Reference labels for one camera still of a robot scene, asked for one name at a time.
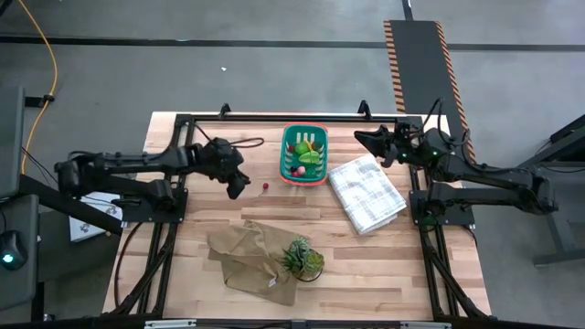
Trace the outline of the black floor mat orange stripes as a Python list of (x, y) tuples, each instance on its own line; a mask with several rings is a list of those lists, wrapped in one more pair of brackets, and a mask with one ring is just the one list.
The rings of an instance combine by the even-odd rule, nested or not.
[(442, 115), (451, 135), (469, 125), (442, 25), (437, 21), (387, 20), (384, 35), (397, 111), (426, 114), (443, 98)]

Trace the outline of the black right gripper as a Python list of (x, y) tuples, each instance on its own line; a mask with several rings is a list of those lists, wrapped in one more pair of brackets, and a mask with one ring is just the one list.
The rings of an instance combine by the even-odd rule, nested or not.
[(397, 123), (393, 133), (387, 126), (379, 126), (372, 132), (354, 131), (354, 137), (373, 155), (383, 155), (384, 168), (391, 167), (394, 161), (430, 167), (440, 157), (440, 130), (437, 128), (423, 132), (409, 123)]

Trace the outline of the white printed booklet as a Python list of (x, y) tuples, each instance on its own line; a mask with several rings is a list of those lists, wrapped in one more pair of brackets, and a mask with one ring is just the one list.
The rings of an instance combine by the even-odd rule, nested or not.
[[(93, 192), (83, 196), (81, 202), (122, 221), (122, 209), (113, 204), (113, 201), (119, 198), (120, 196), (115, 194)], [(102, 228), (97, 228), (77, 218), (69, 218), (69, 240), (71, 242), (81, 242), (103, 233), (105, 230)]]

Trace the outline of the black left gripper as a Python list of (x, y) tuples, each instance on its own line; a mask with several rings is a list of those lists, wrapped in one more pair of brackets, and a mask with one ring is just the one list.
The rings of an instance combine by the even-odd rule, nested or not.
[(250, 178), (239, 170), (244, 162), (243, 155), (228, 140), (214, 138), (206, 144), (194, 143), (191, 154), (190, 172), (206, 175), (210, 179), (228, 179), (230, 199), (237, 199), (250, 184)]

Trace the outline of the tan linen cloth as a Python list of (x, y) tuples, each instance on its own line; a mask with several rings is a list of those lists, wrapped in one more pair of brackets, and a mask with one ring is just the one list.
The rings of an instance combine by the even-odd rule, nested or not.
[[(303, 236), (247, 220), (208, 234), (208, 257), (220, 262), (223, 281), (231, 289), (292, 306), (298, 280), (282, 266), (282, 258), (297, 237)], [(277, 283), (269, 288), (272, 278)]]

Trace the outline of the succulent plant in black pot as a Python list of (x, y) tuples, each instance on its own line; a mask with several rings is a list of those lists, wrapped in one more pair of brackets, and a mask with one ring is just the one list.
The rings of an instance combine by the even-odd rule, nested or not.
[(282, 266), (298, 281), (316, 281), (324, 270), (324, 255), (313, 249), (309, 240), (295, 238), (285, 249)]

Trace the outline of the black metal beam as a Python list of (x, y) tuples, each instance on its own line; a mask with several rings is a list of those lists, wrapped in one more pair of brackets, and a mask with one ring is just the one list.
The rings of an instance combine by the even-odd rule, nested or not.
[(122, 234), (122, 224), (119, 219), (77, 199), (63, 196), (58, 190), (46, 186), (30, 176), (20, 175), (18, 192), (23, 195), (37, 196), (39, 204), (42, 206), (104, 229), (114, 235), (121, 236)]

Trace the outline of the grey side desk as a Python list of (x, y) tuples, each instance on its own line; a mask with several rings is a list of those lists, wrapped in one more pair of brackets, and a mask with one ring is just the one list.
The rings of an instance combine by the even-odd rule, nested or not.
[(37, 286), (37, 196), (27, 195), (0, 204), (0, 234), (17, 230), (22, 234), (27, 249), (27, 263), (16, 271), (0, 265), (0, 311), (29, 302)]

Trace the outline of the black computer mouse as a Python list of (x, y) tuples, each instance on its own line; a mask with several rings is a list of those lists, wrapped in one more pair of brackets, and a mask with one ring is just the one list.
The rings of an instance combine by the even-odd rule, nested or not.
[(0, 265), (8, 271), (22, 268), (28, 260), (27, 249), (22, 234), (8, 230), (0, 234)]

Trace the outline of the white plaid folded towel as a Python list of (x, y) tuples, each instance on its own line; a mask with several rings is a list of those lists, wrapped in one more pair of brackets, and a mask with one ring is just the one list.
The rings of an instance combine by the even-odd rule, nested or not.
[(404, 197), (371, 154), (330, 170), (328, 178), (359, 235), (389, 224), (407, 207)]

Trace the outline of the black aluminium table frame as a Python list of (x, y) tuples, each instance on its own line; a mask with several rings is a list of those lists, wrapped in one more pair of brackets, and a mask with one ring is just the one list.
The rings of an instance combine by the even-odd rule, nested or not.
[[(195, 319), (197, 327), (397, 328), (401, 322), (428, 322), (437, 312), (463, 315), (463, 307), (438, 270), (423, 258), (420, 232), (403, 210), (384, 228), (358, 235), (328, 184), (293, 186), (280, 175), (284, 127), (294, 122), (324, 125), (330, 137), (330, 165), (365, 153), (356, 130), (391, 125), (393, 116), (363, 114), (156, 111), (144, 139), (148, 152), (163, 150), (173, 133), (185, 134), (181, 120), (194, 122), (198, 142), (214, 136), (239, 140), (259, 136), (263, 144), (243, 151), (242, 171), (250, 184), (237, 199), (202, 175), (190, 175), (186, 216), (176, 233), (168, 268), (163, 311), (154, 319)], [(269, 184), (261, 195), (262, 185)], [(323, 274), (300, 282), (292, 306), (280, 305), (225, 285), (218, 261), (208, 257), (207, 235), (245, 221), (306, 236), (324, 255)]]

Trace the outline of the grey metal stand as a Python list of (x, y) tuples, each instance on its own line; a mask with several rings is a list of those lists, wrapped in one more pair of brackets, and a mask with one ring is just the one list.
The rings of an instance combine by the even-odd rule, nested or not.
[[(534, 155), (520, 164), (557, 175), (585, 175), (585, 114), (552, 133)], [(546, 217), (555, 251), (533, 259), (536, 267), (585, 260), (571, 231), (571, 221), (559, 215)]]

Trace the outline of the grey flat panel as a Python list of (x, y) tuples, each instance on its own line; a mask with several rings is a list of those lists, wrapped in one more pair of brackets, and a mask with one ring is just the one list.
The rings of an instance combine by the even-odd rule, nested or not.
[(0, 199), (19, 187), (24, 102), (22, 87), (0, 86)]

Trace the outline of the silver metal bracket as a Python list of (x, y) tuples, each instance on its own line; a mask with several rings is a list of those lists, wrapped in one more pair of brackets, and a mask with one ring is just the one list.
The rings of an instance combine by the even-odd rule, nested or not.
[(195, 319), (156, 320), (144, 323), (144, 329), (193, 329), (196, 327)]
[(452, 329), (452, 325), (448, 323), (436, 323), (436, 322), (401, 322), (399, 325), (400, 329)]

